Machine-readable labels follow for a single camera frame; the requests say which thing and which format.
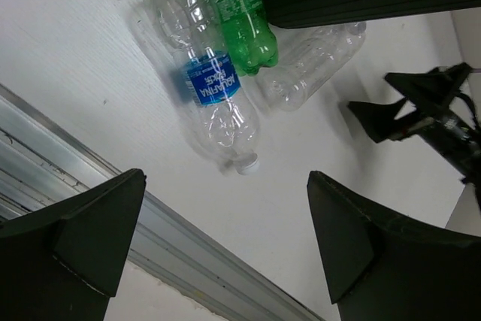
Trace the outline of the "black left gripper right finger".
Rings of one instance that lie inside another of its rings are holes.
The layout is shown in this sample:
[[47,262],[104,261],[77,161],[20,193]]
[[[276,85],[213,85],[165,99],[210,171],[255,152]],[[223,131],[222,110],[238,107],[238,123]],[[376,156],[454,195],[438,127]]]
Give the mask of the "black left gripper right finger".
[[415,220],[320,171],[307,194],[343,320],[478,320],[480,239]]

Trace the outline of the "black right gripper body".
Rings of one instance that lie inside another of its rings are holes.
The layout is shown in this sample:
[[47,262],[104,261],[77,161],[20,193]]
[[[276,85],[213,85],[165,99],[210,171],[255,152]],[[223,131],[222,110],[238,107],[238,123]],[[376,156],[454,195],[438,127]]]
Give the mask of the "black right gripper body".
[[415,106],[401,118],[405,127],[392,141],[418,135],[462,174],[463,183],[480,183],[480,124],[473,100],[461,88],[447,110],[420,111]]

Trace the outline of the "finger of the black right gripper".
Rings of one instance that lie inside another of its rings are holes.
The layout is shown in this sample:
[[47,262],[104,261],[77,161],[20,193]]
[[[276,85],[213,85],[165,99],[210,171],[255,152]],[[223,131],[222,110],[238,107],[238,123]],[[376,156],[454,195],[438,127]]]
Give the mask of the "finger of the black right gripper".
[[384,80],[420,111],[445,111],[449,108],[472,68],[462,62],[445,70],[428,73],[388,73]]
[[398,120],[395,118],[406,103],[406,98],[392,104],[350,101],[347,107],[360,122],[368,137],[378,144],[392,139],[405,127],[402,118]]

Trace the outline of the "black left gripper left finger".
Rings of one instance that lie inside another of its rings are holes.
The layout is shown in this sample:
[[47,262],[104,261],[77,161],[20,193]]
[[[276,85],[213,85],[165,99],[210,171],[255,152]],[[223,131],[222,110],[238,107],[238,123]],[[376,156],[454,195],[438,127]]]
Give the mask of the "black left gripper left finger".
[[144,198],[130,169],[1,224],[3,320],[102,320],[116,296]]

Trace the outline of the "clear unlabelled plastic bottle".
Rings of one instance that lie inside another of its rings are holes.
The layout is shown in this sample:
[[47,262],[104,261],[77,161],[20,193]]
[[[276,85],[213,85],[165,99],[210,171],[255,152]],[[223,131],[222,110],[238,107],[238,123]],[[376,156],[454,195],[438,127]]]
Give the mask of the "clear unlabelled plastic bottle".
[[296,29],[282,40],[284,48],[273,68],[256,82],[271,108],[296,111],[360,50],[365,21]]

